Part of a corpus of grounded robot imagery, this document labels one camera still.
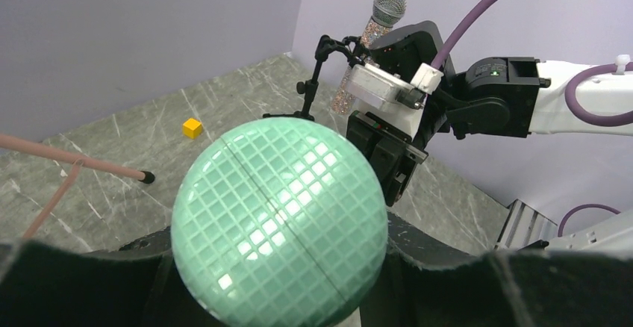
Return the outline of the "teal green microphone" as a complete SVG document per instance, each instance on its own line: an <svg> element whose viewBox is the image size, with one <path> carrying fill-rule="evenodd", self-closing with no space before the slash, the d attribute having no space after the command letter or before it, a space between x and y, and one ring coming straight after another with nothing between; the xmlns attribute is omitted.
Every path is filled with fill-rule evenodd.
<svg viewBox="0 0 633 327"><path fill-rule="evenodd" d="M228 326L335 326L387 249L381 185L346 138L269 118L225 132L175 197L172 255L191 296Z"/></svg>

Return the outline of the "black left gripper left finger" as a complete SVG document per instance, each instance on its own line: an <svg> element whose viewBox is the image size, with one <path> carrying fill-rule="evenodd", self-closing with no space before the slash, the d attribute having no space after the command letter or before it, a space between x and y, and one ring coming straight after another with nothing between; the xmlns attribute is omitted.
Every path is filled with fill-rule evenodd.
<svg viewBox="0 0 633 327"><path fill-rule="evenodd" d="M184 286L170 229L114 250L1 243L2 326L217 326Z"/></svg>

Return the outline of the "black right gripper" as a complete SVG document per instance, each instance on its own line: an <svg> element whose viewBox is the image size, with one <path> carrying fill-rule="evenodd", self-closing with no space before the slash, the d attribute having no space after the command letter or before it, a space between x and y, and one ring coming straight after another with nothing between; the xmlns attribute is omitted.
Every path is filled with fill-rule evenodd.
<svg viewBox="0 0 633 327"><path fill-rule="evenodd" d="M369 161L388 207L401 199L417 166L428 157L409 135L374 113L353 111L347 120L346 139Z"/></svg>

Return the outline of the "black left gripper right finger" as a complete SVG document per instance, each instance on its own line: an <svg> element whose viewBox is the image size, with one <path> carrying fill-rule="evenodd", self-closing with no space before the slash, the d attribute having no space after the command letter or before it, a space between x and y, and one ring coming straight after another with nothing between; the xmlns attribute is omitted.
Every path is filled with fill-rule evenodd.
<svg viewBox="0 0 633 327"><path fill-rule="evenodd" d="M546 249L475 256L388 214L363 326L630 326L632 259Z"/></svg>

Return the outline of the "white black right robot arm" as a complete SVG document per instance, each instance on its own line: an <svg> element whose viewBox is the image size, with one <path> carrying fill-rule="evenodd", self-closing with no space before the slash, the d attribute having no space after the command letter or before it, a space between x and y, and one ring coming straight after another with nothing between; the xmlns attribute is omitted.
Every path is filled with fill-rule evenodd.
<svg viewBox="0 0 633 327"><path fill-rule="evenodd" d="M430 21L385 34L350 59L360 100L346 137L395 203L437 132L525 138L632 134L632 64L488 57L457 73ZM630 326L632 214L573 236L480 257L390 214L387 257L360 306L364 326Z"/></svg>

